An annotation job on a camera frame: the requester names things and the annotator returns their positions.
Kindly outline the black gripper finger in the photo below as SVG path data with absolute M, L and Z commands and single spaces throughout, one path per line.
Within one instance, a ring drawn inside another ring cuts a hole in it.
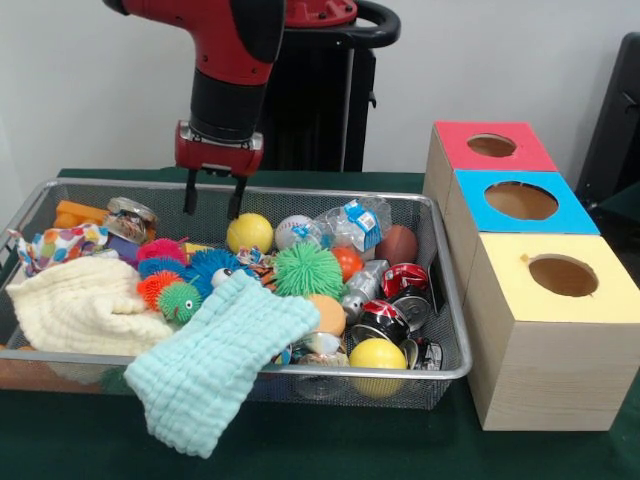
M 227 210 L 227 218 L 230 221 L 236 219 L 240 214 L 242 199 L 247 185 L 246 177 L 234 176 L 234 179 L 236 180 L 236 186 L 232 196 L 230 197 Z
M 198 193 L 196 188 L 198 171 L 195 169 L 189 169 L 187 175 L 187 181 L 185 186 L 185 201 L 183 212 L 188 215 L 193 215 L 197 208 Z

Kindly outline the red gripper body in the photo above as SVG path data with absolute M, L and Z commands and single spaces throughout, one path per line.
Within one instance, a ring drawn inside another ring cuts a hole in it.
M 264 136 L 259 132 L 248 141 L 225 144 L 198 134 L 188 121 L 179 121 L 175 129 L 175 164 L 184 169 L 250 177 L 258 170 L 263 153 Z

